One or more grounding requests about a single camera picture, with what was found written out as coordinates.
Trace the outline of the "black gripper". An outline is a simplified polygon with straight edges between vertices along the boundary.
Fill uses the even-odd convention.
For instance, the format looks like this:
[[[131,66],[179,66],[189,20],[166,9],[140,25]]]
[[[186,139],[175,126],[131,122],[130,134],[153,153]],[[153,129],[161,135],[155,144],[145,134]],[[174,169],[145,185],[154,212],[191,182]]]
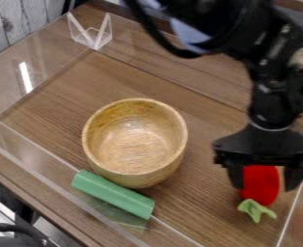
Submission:
[[[227,167],[238,189],[245,188],[243,165],[281,165],[285,168],[285,190],[303,182],[303,134],[295,130],[266,131],[251,124],[213,144],[217,164]]]

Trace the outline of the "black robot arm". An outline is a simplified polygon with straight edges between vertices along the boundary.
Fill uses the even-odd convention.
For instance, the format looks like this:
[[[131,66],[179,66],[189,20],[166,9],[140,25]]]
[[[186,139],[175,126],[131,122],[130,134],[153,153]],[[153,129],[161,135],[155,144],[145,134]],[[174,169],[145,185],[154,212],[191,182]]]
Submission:
[[[124,0],[158,44],[175,56],[223,53],[243,62],[253,82],[245,129],[214,142],[215,162],[237,188],[246,187],[246,167],[285,168],[285,189],[303,182],[303,27],[274,0],[151,0],[165,13],[183,46],[163,35],[140,0]]]

